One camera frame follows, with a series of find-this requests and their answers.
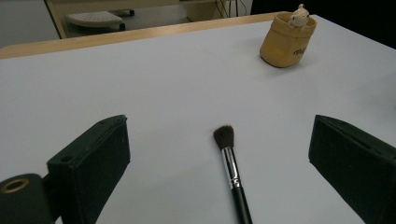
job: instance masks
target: white table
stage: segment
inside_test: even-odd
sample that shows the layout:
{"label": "white table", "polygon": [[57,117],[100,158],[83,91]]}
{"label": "white table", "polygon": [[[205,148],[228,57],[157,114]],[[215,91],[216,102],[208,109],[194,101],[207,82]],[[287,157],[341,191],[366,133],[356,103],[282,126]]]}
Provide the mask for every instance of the white table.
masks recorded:
{"label": "white table", "polygon": [[308,161],[314,116],[396,146],[396,50],[313,16],[302,60],[259,56],[271,22],[0,61],[0,179],[128,117],[132,163],[98,223],[236,223],[212,133],[235,130],[254,223],[362,224]]}

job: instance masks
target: small figurine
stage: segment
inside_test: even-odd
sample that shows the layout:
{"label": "small figurine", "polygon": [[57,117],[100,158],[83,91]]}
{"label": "small figurine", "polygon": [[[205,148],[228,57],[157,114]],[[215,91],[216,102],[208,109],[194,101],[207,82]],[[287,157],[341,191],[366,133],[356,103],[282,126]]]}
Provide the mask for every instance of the small figurine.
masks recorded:
{"label": "small figurine", "polygon": [[289,27],[294,29],[294,27],[300,27],[303,30],[308,23],[309,12],[305,9],[304,4],[300,4],[298,9],[295,10],[289,19]]}

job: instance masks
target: black brush handle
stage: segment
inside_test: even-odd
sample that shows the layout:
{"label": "black brush handle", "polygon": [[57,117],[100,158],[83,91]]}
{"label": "black brush handle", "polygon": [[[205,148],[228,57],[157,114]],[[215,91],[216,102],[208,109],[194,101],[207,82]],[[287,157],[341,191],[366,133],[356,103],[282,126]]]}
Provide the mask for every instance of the black brush handle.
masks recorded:
{"label": "black brush handle", "polygon": [[248,211],[248,201],[242,187],[231,189],[233,193],[233,203],[236,208],[236,215],[240,224],[252,224],[250,212]]}

